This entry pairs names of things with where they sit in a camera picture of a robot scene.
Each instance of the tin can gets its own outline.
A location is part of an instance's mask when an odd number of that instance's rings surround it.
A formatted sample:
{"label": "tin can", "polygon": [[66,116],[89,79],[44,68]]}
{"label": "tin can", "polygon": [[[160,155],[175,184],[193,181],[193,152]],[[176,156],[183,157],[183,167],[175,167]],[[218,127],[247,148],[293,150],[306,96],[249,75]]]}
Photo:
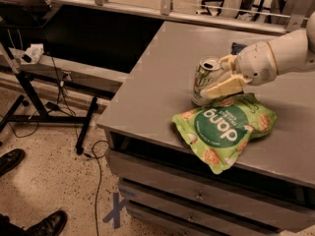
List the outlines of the tin can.
{"label": "tin can", "polygon": [[222,68],[218,58],[206,56],[200,60],[195,73],[192,96],[192,100],[196,105],[203,106],[213,101],[212,99],[203,98],[200,91],[221,74]]}

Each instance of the desk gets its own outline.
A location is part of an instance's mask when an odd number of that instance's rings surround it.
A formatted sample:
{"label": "desk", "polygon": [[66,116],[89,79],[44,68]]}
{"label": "desk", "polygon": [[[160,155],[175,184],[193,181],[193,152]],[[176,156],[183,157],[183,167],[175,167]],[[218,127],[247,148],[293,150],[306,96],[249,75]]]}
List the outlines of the desk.
{"label": "desk", "polygon": [[190,110],[201,57],[270,35],[165,22],[98,120],[130,214],[182,235],[277,235],[315,224],[315,73],[248,87],[278,114],[272,134],[212,174],[171,123]]}

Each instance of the black metal stand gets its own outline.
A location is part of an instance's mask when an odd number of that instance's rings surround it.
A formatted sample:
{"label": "black metal stand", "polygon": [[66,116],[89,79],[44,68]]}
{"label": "black metal stand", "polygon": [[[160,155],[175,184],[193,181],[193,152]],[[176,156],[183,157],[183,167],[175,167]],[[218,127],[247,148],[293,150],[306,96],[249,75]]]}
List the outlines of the black metal stand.
{"label": "black metal stand", "polygon": [[82,147],[84,138],[88,131],[88,127],[93,115],[94,110],[97,108],[97,98],[94,97],[90,108],[88,110],[86,117],[75,117],[75,116],[50,116],[41,100],[39,99],[36,91],[32,87],[32,84],[27,77],[24,71],[19,70],[19,66],[17,66],[14,56],[11,53],[10,49],[3,43],[0,42],[0,50],[2,51],[5,59],[8,61],[12,71],[14,72],[16,78],[24,89],[25,93],[28,95],[31,100],[33,106],[39,115],[15,115],[15,111],[18,109],[20,104],[24,101],[24,97],[20,95],[18,99],[14,102],[10,110],[4,116],[0,123],[0,132],[4,129],[8,122],[27,122],[27,123],[67,123],[67,124],[83,124],[80,136],[78,137],[76,143],[77,154],[82,154],[84,149]]}

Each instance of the green bag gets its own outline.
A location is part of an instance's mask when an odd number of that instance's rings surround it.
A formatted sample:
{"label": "green bag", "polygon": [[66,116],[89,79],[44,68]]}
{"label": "green bag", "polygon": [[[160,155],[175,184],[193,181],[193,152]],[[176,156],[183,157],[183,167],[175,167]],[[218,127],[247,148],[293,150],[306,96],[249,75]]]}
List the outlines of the green bag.
{"label": "green bag", "polygon": [[173,116],[185,142],[215,174],[230,168],[247,143],[271,133],[277,120],[253,93],[213,101]]}

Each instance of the drawer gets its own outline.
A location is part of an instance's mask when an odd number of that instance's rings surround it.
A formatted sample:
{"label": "drawer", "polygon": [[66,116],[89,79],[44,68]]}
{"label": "drawer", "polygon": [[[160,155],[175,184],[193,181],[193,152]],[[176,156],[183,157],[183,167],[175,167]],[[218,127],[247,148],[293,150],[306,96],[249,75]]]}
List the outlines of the drawer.
{"label": "drawer", "polygon": [[248,221],[222,214],[217,210],[193,205],[183,199],[176,199],[174,196],[158,190],[122,179],[119,180],[119,192],[127,200],[161,210],[190,223],[202,225],[224,234],[233,236],[279,235]]}
{"label": "drawer", "polygon": [[162,212],[153,210],[146,206],[141,206],[137,203],[127,202],[126,208],[129,214],[134,217],[146,220],[149,223],[156,224],[167,228],[173,232],[179,233],[182,236],[222,236],[220,234],[209,230],[207,228],[202,228],[185,221],[182,221],[173,216],[164,214]]}
{"label": "drawer", "polygon": [[300,231],[315,224],[314,211],[262,194],[108,149],[113,174],[281,230]]}

